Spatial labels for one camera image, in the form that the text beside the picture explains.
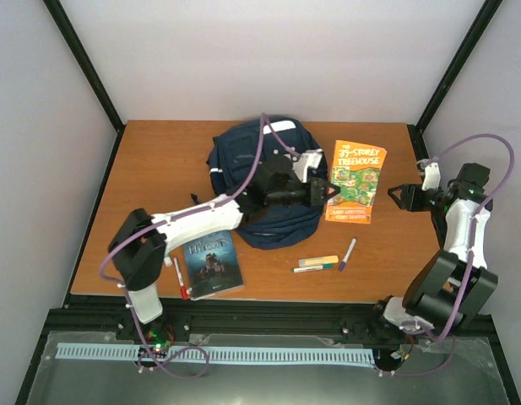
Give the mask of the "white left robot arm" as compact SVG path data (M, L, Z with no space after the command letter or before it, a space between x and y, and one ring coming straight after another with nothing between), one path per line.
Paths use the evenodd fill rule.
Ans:
M108 246L99 274L104 278L106 265L114 265L120 275L115 282L124 291L137 331L153 340L166 329L156 282L168 253L199 237L254 222L272 206L322 208L338 195L339 186L313 173L322 159L319 150L298 158L255 159L240 186L208 202L169 213L132 211Z

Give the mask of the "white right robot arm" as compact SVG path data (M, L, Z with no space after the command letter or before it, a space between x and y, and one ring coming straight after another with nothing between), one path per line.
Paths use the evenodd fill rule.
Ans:
M388 189L397 206L431 214L440 250L423 267L404 296L389 295L373 307L369 336L380 343L404 335L466 327L497 287L498 277L484 255L486 223L492 201L485 194L490 171L466 163L458 175L440 185L436 163L425 168L422 184Z

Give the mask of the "navy blue student backpack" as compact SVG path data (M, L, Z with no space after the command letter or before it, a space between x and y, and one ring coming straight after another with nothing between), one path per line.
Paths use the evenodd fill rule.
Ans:
M297 119L270 116L269 121L281 141L297 153L320 149L321 146ZM231 127L213 138L214 148L206 164L216 195L230 196L246 179L254 160L259 138L259 121L248 121ZM291 207L275 205L257 220L242 221L236 233L253 248L273 250L296 245L312 236L320 223L323 210L300 204Z

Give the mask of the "dark Wuthering Heights book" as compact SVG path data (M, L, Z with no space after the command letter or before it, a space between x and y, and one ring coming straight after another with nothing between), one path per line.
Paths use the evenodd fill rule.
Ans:
M244 285L229 230L214 232L183 246L189 296L201 300Z

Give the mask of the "orange Treehouse book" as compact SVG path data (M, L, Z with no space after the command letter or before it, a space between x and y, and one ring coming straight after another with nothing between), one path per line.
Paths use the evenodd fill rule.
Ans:
M384 148L337 140L330 182L340 188L328 200L326 220L346 224L370 224L372 207L387 151Z

